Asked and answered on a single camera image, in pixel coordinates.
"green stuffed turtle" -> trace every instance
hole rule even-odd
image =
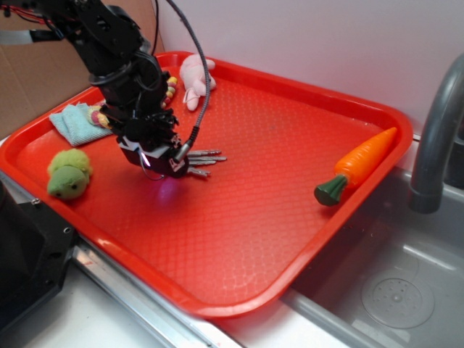
[[[84,151],[71,149],[56,154],[48,172],[50,181],[47,192],[59,199],[68,200],[83,194],[90,182],[93,169]]]

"plush toy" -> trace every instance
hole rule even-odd
[[[209,70],[213,70],[216,66],[210,59],[206,59],[206,63]],[[206,95],[204,68],[199,54],[192,54],[184,59],[180,74],[186,89],[183,103],[187,104],[187,109],[194,111],[198,107],[200,96]],[[214,88],[216,88],[216,81],[210,75],[210,89]]]
[[[175,87],[177,86],[177,78],[171,76],[167,79],[167,91],[166,91],[166,98],[162,103],[162,108],[166,108],[166,106],[173,100],[175,94]]]
[[[83,194],[93,169],[84,151],[71,149],[55,155],[48,167],[47,192],[60,199],[74,199]]]
[[[100,112],[100,109],[102,108],[102,106],[103,106],[103,103],[95,104],[95,105],[88,107],[87,121],[89,121],[91,125],[96,125],[97,127],[100,127],[100,128],[111,129],[111,127],[109,126],[108,117],[106,115],[103,115]]]

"white wall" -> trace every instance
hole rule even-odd
[[[464,0],[174,0],[204,52],[387,104],[420,133],[438,86],[464,52]],[[195,51],[159,0],[167,51]]]

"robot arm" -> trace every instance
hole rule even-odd
[[[129,162],[143,165],[143,156],[157,173],[186,174],[191,146],[181,145],[177,118],[162,108],[169,73],[147,53],[146,40],[124,10],[100,0],[0,0],[0,5],[42,16],[48,30],[31,31],[33,41],[66,39],[74,46],[91,85],[105,99],[101,112]]]

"pink plush bunny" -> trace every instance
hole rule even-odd
[[[206,59],[208,70],[213,70],[216,64]],[[183,103],[187,104],[187,109],[194,111],[198,107],[200,96],[206,95],[206,85],[204,79],[204,69],[202,59],[199,54],[192,54],[184,59],[181,65],[181,79],[186,89]],[[210,89],[216,87],[216,81],[210,75]]]

